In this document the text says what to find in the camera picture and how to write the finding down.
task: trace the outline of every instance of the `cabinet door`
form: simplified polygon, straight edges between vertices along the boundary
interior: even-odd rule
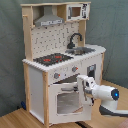
[[[72,91],[76,82],[53,84],[49,87],[49,121],[52,124],[85,121],[91,119],[91,106],[81,107],[78,92]]]

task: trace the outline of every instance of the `microwave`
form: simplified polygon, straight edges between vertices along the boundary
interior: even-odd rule
[[[88,19],[90,4],[67,5],[67,21]]]

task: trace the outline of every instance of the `kitchen counter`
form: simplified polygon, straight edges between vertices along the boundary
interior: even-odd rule
[[[104,53],[106,51],[106,49],[104,47],[101,47],[101,46],[98,46],[98,45],[86,44],[86,47],[94,49],[95,51],[94,52],[90,52],[88,54],[79,55],[79,56],[75,56],[75,55],[72,55],[72,54],[65,53],[66,50],[59,51],[59,53],[64,54],[64,55],[68,55],[70,57],[73,57],[74,59],[67,60],[65,62],[58,63],[58,64],[55,64],[55,65],[51,65],[49,67],[43,66],[43,65],[41,65],[39,63],[36,63],[36,62],[29,61],[27,59],[24,59],[23,62],[27,63],[28,65],[31,65],[31,66],[33,66],[35,68],[38,68],[41,71],[48,72],[51,69],[58,68],[60,66],[65,66],[65,65],[68,65],[70,63],[75,63],[76,61],[80,61],[82,59],[86,59],[86,58],[90,58],[90,57],[93,57],[93,56],[97,56],[97,55],[102,54],[102,53]]]

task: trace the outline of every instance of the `toy kitchen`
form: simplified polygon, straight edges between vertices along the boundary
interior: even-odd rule
[[[83,105],[75,90],[78,75],[93,77],[99,85],[102,79],[105,48],[85,44],[90,4],[21,5],[27,111],[47,128],[91,120],[92,105]]]

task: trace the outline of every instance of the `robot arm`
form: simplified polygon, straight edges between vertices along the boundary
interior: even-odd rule
[[[118,89],[105,85],[99,86],[95,83],[92,77],[85,75],[78,75],[77,83],[82,104],[87,103],[87,97],[101,99],[101,105],[99,108],[101,115],[128,117],[127,110],[117,110],[119,99]]]

